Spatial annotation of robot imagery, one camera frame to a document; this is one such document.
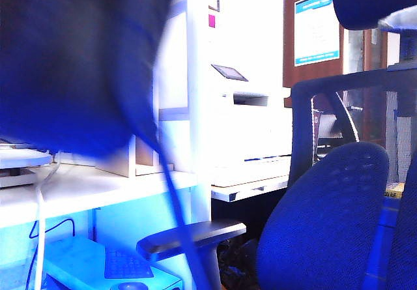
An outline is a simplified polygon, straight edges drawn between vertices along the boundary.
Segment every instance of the chair armrest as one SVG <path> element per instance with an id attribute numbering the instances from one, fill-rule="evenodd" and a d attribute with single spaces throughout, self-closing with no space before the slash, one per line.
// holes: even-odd
<path id="1" fill-rule="evenodd" d="M 199 222 L 186 227 L 197 248 L 217 245 L 246 232 L 246 226 L 235 220 Z M 160 261 L 184 253 L 180 245 L 179 229 L 168 229 L 139 240 L 136 251 L 150 261 Z"/>

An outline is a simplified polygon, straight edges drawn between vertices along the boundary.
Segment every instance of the cable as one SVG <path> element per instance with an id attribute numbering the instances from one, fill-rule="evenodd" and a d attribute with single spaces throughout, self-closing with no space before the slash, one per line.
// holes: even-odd
<path id="1" fill-rule="evenodd" d="M 35 186 L 36 201 L 38 202 L 38 254 L 36 261 L 35 273 L 35 290 L 40 290 L 42 287 L 42 272 L 44 268 L 44 253 L 45 253 L 45 234 L 46 234 L 46 217 L 44 216 L 44 196 L 42 195 L 42 186 L 50 181 L 52 176 L 57 172 L 61 165 L 61 153 L 57 153 L 57 165 L 49 172 L 48 176 Z"/>
<path id="2" fill-rule="evenodd" d="M 195 285 L 198 290 L 210 290 L 209 278 L 201 262 L 203 259 L 199 257 L 195 244 L 193 243 L 190 230 L 185 224 L 181 203 L 178 197 L 178 193 L 173 184 L 171 174 L 169 173 L 165 154 L 162 152 L 161 149 L 156 149 L 155 151 L 159 154 L 160 163 L 164 169 L 164 175 L 167 181 L 169 195 L 171 197 L 171 204 L 173 207 L 175 220 L 177 221 L 177 225 L 179 228 L 179 239 L 184 253 L 187 257 L 188 266 L 192 272 Z"/>
<path id="3" fill-rule="evenodd" d="M 75 225 L 74 220 L 72 218 L 67 218 L 67 219 L 63 220 L 62 222 L 58 223 L 57 225 L 53 226 L 52 228 L 49 228 L 48 230 L 46 230 L 45 233 L 48 233 L 51 230 L 54 230 L 55 228 L 59 227 L 60 225 L 62 225 L 65 222 L 71 222 L 72 223 L 72 236 L 75 237 L 75 235 L 76 235 L 76 225 Z M 33 223 L 31 232 L 29 234 L 30 239 L 34 239 L 34 238 L 39 237 L 39 235 L 33 235 L 33 231 L 35 230 L 37 223 L 38 223 L 38 221 L 35 221 Z M 38 254 L 38 246 L 36 246 L 36 250 L 35 250 L 35 253 L 33 254 L 31 265 L 29 267 L 29 272 L 27 273 L 25 290 L 29 290 L 29 282 L 31 281 L 33 263 L 35 262 L 37 254 Z"/>

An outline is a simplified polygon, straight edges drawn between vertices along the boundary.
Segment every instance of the desk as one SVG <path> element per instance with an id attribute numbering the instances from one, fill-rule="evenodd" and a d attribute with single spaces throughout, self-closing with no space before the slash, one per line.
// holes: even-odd
<path id="1" fill-rule="evenodd" d="M 258 196 L 287 187 L 288 175 L 248 182 L 230 187 L 211 186 L 211 198 L 224 202 L 234 202 L 249 197 Z"/>
<path id="2" fill-rule="evenodd" d="M 33 171 L 40 179 L 52 167 L 38 167 Z M 197 185 L 195 175 L 172 172 L 177 188 Z M 167 192 L 162 173 L 127 178 L 94 167 L 62 164 L 51 181 L 42 187 L 47 218 L 127 202 Z M 0 189 L 0 228 L 37 218 L 34 186 Z"/>

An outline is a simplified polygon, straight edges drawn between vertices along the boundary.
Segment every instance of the white cable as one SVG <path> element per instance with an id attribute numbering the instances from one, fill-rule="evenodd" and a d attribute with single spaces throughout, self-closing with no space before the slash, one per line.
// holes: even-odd
<path id="1" fill-rule="evenodd" d="M 36 200 L 38 202 L 38 255 L 36 259 L 36 273 L 35 273 L 35 290 L 41 290 L 42 288 L 42 273 L 44 270 L 44 254 L 45 254 L 45 237 L 46 237 L 46 217 L 44 215 L 44 196 L 42 195 L 42 185 L 49 182 L 52 176 L 58 170 L 61 164 L 61 153 L 57 153 L 58 161 L 57 165 L 50 171 L 48 176 L 35 186 Z"/>

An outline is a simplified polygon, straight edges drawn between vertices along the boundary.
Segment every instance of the printer display screen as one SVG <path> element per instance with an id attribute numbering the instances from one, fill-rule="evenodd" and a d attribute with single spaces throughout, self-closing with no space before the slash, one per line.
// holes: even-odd
<path id="1" fill-rule="evenodd" d="M 241 73 L 231 67 L 211 64 L 221 75 L 230 80 L 248 81 Z"/>

